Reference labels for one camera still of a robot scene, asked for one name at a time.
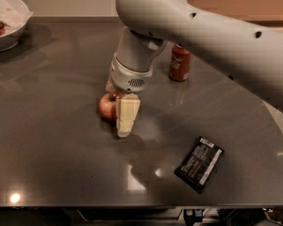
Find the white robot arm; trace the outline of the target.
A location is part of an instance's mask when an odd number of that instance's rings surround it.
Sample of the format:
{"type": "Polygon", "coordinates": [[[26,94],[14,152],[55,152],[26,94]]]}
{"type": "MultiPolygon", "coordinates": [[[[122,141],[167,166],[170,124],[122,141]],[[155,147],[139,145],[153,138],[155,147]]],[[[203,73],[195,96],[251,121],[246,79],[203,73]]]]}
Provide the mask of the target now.
{"type": "Polygon", "coordinates": [[[283,33],[195,8],[187,0],[116,0],[125,24],[109,82],[144,90],[151,63],[170,41],[283,113],[283,33]]]}

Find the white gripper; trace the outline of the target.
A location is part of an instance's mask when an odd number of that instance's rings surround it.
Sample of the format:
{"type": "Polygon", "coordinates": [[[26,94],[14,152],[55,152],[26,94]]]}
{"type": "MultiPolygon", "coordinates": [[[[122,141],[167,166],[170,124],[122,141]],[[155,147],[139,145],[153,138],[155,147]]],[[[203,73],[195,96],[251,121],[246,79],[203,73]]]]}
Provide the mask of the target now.
{"type": "MultiPolygon", "coordinates": [[[[106,92],[115,92],[116,88],[127,92],[141,92],[146,89],[153,75],[152,69],[148,72],[129,70],[117,59],[116,55],[113,55],[109,72],[106,92]]],[[[116,100],[118,137],[128,137],[132,131],[141,105],[141,100],[135,93],[126,94],[121,99],[116,100]]]]}

